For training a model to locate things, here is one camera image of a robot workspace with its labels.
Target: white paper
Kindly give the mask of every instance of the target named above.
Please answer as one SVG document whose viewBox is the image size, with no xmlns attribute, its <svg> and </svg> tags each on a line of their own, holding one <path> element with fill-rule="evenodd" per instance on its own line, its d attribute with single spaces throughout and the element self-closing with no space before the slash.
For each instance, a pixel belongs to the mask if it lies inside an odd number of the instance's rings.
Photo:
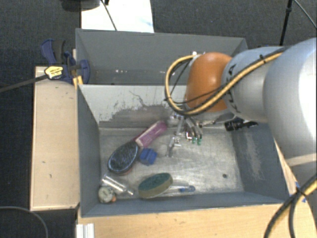
<svg viewBox="0 0 317 238">
<path fill-rule="evenodd" d="M 83 29 L 115 30 L 100 0 L 81 4 Z M 107 9 L 118 31 L 154 33 L 150 0 L 110 0 Z"/>
</svg>

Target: green sponge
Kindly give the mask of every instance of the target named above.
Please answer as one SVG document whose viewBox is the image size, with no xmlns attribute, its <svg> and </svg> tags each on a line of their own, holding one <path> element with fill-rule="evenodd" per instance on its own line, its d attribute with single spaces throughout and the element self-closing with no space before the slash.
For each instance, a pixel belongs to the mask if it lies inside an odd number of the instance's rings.
<svg viewBox="0 0 317 238">
<path fill-rule="evenodd" d="M 141 198 L 153 198 L 163 194 L 172 185 L 173 179 L 169 173 L 160 173 L 145 179 L 138 187 Z"/>
</svg>

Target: blue clamp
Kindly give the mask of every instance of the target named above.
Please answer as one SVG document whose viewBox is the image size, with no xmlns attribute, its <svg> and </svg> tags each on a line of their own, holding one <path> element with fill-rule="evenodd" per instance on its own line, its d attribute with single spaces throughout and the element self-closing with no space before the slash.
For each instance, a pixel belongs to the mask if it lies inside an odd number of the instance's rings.
<svg viewBox="0 0 317 238">
<path fill-rule="evenodd" d="M 151 148 L 144 148 L 140 154 L 139 160 L 144 165 L 153 165 L 157 158 L 157 153 Z"/>
<path fill-rule="evenodd" d="M 77 75 L 83 77 L 83 83 L 87 84 L 90 78 L 90 67 L 88 61 L 83 59 L 76 65 L 76 60 L 70 52 L 63 51 L 65 41 L 47 39 L 41 44 L 42 56 L 49 62 L 49 66 L 58 64 L 63 67 L 63 76 L 59 78 L 64 82 L 72 84 L 72 79 L 75 77 L 70 72 L 77 71 Z"/>
</svg>

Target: gray carpet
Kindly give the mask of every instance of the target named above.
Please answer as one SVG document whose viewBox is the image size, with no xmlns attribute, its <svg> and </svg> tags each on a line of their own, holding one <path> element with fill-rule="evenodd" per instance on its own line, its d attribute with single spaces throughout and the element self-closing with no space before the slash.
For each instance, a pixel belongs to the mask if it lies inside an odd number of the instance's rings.
<svg viewBox="0 0 317 238">
<path fill-rule="evenodd" d="M 298 1 L 316 22 L 317 0 Z M 244 37 L 255 48 L 279 43 L 287 0 L 151 0 L 151 5 L 156 32 Z M 39 46 L 47 38 L 65 39 L 65 49 L 74 48 L 79 7 L 73 0 L 0 0 L 0 83 L 32 78 L 34 67 L 46 62 Z M 293 4 L 285 44 L 315 36 Z M 31 85 L 0 94 L 0 206 L 29 204 L 32 96 Z M 42 216 L 51 238 L 74 236 L 74 211 Z M 36 223 L 28 223 L 32 220 L 22 213 L 0 211 L 0 237 L 43 237 Z"/>
</svg>

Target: yellow label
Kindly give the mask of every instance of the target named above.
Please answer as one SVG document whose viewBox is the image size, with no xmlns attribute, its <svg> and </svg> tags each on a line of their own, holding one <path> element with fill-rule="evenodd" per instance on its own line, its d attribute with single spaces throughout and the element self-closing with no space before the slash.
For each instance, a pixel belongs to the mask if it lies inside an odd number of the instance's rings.
<svg viewBox="0 0 317 238">
<path fill-rule="evenodd" d="M 44 72 L 49 77 L 49 79 L 58 79 L 63 75 L 63 67 L 50 66 Z"/>
</svg>

